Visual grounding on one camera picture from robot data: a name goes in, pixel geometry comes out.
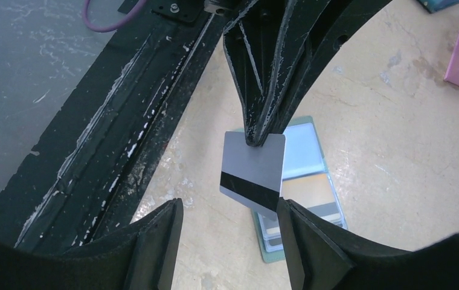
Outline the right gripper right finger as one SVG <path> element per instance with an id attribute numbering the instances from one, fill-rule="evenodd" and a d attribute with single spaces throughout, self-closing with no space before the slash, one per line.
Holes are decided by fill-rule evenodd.
<path id="1" fill-rule="evenodd" d="M 293 200 L 277 207 L 292 289 L 459 289 L 459 233 L 417 251 L 365 239 Z"/>

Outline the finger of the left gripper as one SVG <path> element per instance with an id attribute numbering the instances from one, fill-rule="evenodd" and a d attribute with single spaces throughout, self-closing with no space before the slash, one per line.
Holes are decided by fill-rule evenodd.
<path id="1" fill-rule="evenodd" d="M 285 130 L 307 91 L 341 46 L 389 3 L 389 0 L 329 1 L 304 44 L 303 54 L 273 119 L 274 133 Z"/>
<path id="2" fill-rule="evenodd" d="M 245 1 L 225 27 L 223 48 L 243 111 L 245 141 L 277 134 L 287 90 L 315 55 L 312 35 L 328 1 Z"/>

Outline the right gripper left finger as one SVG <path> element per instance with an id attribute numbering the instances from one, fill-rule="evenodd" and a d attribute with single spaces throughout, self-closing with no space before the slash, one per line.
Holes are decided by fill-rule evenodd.
<path id="1" fill-rule="evenodd" d="M 0 289 L 171 289 L 181 236 L 181 199 L 60 255 L 0 243 Z"/>

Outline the green card holder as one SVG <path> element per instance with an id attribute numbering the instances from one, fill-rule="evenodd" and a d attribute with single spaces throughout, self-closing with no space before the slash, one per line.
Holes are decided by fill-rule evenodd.
<path id="1" fill-rule="evenodd" d="M 341 204 L 311 116 L 294 118 L 284 131 L 286 148 L 281 194 L 340 228 L 347 229 Z M 265 263 L 285 259 L 277 219 L 256 211 L 252 218 Z"/>

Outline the grey card with magnetic stripe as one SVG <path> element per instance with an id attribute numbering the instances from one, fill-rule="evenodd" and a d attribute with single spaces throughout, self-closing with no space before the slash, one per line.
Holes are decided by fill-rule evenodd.
<path id="1" fill-rule="evenodd" d="M 251 147 L 244 132 L 226 132 L 220 192 L 266 218 L 276 219 L 285 147 L 283 134 L 269 134 L 262 146 Z"/>

